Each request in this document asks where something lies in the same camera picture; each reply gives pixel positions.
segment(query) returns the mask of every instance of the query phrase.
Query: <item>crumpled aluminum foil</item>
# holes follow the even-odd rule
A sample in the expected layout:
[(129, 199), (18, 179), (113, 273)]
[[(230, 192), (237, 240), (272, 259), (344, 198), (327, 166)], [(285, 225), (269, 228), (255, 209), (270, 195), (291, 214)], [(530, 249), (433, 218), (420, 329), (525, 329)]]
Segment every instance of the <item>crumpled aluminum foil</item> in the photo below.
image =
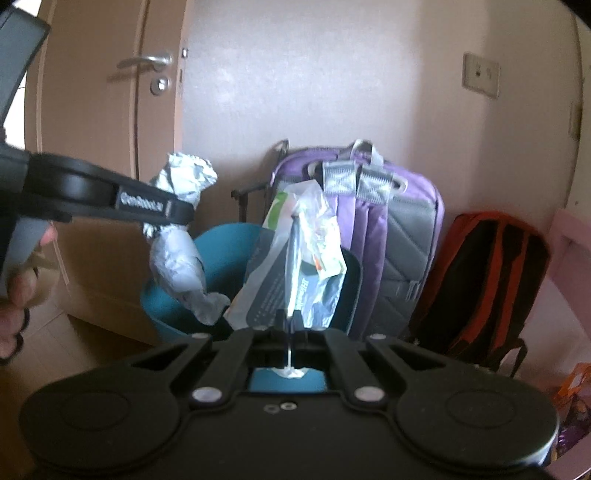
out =
[[(197, 207), (202, 190), (216, 181), (217, 174), (209, 161), (194, 155), (171, 153), (167, 164), (150, 184)], [(216, 323), (230, 300), (220, 293), (207, 293), (203, 261), (187, 227), (145, 223), (143, 231), (151, 244), (150, 270), (157, 285), (191, 310), (200, 323)]]
[[(217, 173), (209, 160), (180, 152), (168, 154), (168, 161), (160, 173), (150, 180), (150, 185), (174, 193), (180, 200), (197, 208), (201, 192), (217, 182)], [(144, 224), (144, 236), (152, 241), (163, 229), (178, 228), (178, 225), (156, 226)]]

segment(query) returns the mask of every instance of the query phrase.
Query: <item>screw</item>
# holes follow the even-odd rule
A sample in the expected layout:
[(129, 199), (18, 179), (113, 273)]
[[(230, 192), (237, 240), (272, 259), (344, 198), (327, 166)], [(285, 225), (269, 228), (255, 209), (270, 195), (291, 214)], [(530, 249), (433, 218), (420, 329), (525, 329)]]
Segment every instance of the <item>screw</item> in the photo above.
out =
[(201, 387), (193, 390), (192, 396), (201, 403), (215, 403), (222, 398), (222, 391), (215, 387)]
[(273, 404), (265, 405), (262, 409), (270, 414), (279, 413), (281, 411), (281, 409), (279, 408), (279, 405), (273, 405)]
[(378, 387), (360, 387), (355, 390), (355, 398), (363, 402), (378, 402), (384, 398), (386, 394)]
[(293, 403), (292, 401), (286, 401), (280, 405), (282, 410), (290, 411), (295, 410), (297, 408), (297, 403)]

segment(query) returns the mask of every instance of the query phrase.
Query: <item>door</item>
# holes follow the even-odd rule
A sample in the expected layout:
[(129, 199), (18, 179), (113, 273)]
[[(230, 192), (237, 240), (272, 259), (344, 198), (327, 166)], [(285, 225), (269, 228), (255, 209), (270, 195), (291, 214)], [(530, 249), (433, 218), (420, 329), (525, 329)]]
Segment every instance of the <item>door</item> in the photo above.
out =
[[(51, 33), (27, 75), (27, 149), (82, 158), (142, 181), (155, 176), (166, 153), (181, 147), (189, 3), (43, 0), (39, 17)], [(139, 305), (150, 274), (141, 227), (79, 218), (57, 228), (48, 254), (63, 274), (57, 297), (64, 311), (156, 342)]]

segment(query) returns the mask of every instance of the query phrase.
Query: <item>white plastic bag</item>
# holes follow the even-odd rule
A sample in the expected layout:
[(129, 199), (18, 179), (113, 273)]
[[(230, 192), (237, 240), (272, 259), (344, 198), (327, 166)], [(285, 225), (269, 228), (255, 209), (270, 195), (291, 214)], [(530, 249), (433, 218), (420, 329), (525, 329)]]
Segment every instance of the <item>white plastic bag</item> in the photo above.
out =
[[(300, 225), (294, 242), (299, 245), (298, 268), (286, 272), (293, 216)], [(328, 327), (346, 269), (336, 215), (318, 182), (289, 185), (273, 200), (246, 268), (246, 283), (224, 317), (238, 330), (272, 325), (279, 309), (288, 317), (300, 310), (304, 327)]]

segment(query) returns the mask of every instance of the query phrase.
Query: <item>backpack handle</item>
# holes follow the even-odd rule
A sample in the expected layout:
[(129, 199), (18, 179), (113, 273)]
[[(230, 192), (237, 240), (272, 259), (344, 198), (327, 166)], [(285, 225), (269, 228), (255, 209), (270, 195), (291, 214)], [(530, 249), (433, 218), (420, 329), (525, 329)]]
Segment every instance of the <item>backpack handle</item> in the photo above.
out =
[(369, 140), (355, 140), (347, 148), (341, 150), (337, 160), (353, 160), (356, 153), (371, 152), (371, 165), (375, 167), (384, 166), (384, 157)]

